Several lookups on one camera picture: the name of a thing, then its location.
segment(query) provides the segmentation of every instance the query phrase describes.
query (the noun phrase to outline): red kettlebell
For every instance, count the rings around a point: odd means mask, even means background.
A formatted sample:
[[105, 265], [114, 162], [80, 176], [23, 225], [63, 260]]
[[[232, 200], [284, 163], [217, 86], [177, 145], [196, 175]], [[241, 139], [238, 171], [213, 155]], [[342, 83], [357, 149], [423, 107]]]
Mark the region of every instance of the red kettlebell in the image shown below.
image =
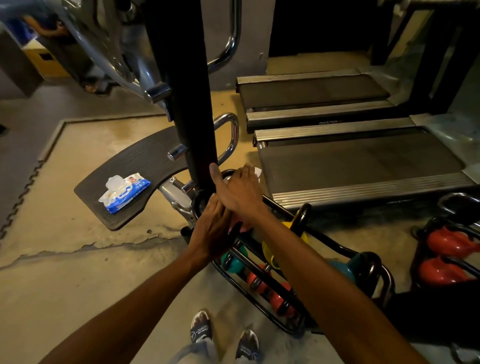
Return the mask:
[[[272, 270], [272, 266], [270, 264], [260, 264], [260, 269], [267, 273], [269, 276], [272, 275], [270, 271]], [[253, 272], [250, 272], [247, 277], [247, 284], [251, 290], [254, 290], [258, 294], [263, 294], [268, 289], [268, 286], [263, 283], [260, 278], [258, 278]]]
[[[283, 282], [282, 286], [284, 286], [287, 291], [290, 291], [292, 289], [288, 282]], [[282, 312], [283, 310], [281, 310], [281, 306], [283, 301], [284, 299], [280, 297], [278, 293], [272, 292], [272, 295], [270, 296], [270, 305], [272, 306], [275, 313], [279, 316], [283, 316], [286, 318], [291, 318], [295, 316], [297, 311], [295, 311], [295, 309], [290, 304], [288, 305], [287, 311]]]
[[434, 253], [461, 259], [480, 252], [480, 244], [471, 241], [465, 233], [450, 231], [445, 226], [432, 232], [427, 238], [427, 244]]
[[422, 262], [419, 266], [419, 277], [430, 286], [443, 286], [470, 280], [462, 268], [445, 263], [440, 256]]

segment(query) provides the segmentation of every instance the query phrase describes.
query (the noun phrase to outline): wall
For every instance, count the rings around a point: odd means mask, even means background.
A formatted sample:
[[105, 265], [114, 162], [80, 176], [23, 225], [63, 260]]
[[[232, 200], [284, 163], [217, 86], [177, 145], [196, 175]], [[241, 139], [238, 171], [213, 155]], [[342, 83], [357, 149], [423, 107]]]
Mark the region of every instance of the wall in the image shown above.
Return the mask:
[[[211, 90], [235, 88], [239, 76], [265, 74], [275, 0], [243, 0], [240, 44], [233, 59], [210, 75]], [[229, 1], [202, 0], [208, 60], [225, 47], [229, 37]]]

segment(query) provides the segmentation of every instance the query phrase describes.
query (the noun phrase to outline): treadmill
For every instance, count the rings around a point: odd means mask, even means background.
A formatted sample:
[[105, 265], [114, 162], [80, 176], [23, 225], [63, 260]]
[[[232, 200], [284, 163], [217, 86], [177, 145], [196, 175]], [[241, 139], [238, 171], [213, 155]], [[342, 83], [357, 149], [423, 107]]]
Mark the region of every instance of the treadmill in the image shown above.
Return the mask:
[[386, 67], [379, 66], [239, 77], [236, 90], [247, 116], [247, 132], [399, 118], [425, 112], [426, 100], [422, 96], [433, 86], [458, 23], [477, 2], [411, 1], [388, 43], [393, 4], [393, 1], [385, 1], [379, 8], [379, 35], [372, 48], [372, 64], [385, 63], [415, 11], [433, 10], [425, 49], [413, 83], [401, 82], [398, 75], [387, 73]]
[[478, 189], [480, 121], [444, 114], [479, 54], [479, 12], [470, 18], [427, 103], [436, 115], [255, 131], [273, 200], [358, 210]]

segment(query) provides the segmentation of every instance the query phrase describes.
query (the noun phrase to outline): left hand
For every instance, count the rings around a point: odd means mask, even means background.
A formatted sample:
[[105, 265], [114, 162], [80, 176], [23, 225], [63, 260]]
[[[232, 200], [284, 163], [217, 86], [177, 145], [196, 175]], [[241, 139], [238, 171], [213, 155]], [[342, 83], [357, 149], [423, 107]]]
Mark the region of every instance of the left hand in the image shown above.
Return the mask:
[[223, 206], [216, 194], [213, 194], [197, 221], [187, 252], [200, 259], [204, 266], [220, 258], [231, 248], [227, 244], [231, 216], [231, 211]]

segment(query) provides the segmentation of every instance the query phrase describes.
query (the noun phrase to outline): forearm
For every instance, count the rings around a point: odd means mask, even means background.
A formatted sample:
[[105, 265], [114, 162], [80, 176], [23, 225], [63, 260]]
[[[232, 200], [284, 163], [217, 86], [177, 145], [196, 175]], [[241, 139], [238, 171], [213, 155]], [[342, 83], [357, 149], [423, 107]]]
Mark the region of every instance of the forearm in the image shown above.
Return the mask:
[[177, 294], [204, 266], [187, 251], [72, 333], [41, 364], [129, 363]]
[[264, 205], [248, 217], [345, 363], [425, 363], [368, 297]]

